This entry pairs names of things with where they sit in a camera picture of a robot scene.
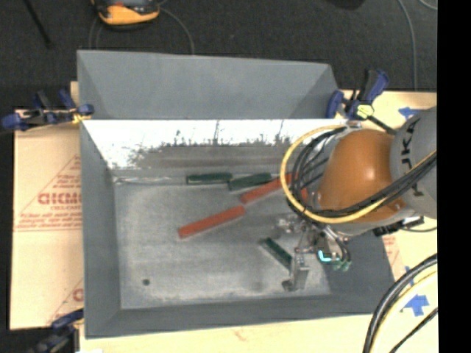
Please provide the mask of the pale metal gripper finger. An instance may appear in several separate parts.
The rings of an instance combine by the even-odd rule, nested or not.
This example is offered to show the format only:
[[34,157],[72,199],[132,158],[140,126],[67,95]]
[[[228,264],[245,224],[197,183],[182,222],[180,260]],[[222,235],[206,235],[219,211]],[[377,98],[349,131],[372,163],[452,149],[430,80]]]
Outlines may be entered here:
[[296,289],[302,290],[305,288],[305,284],[310,272],[308,265],[299,264],[296,269]]
[[299,255],[295,252],[288,271],[289,277],[282,281],[282,286],[285,291],[296,291],[298,289],[297,277],[299,268]]

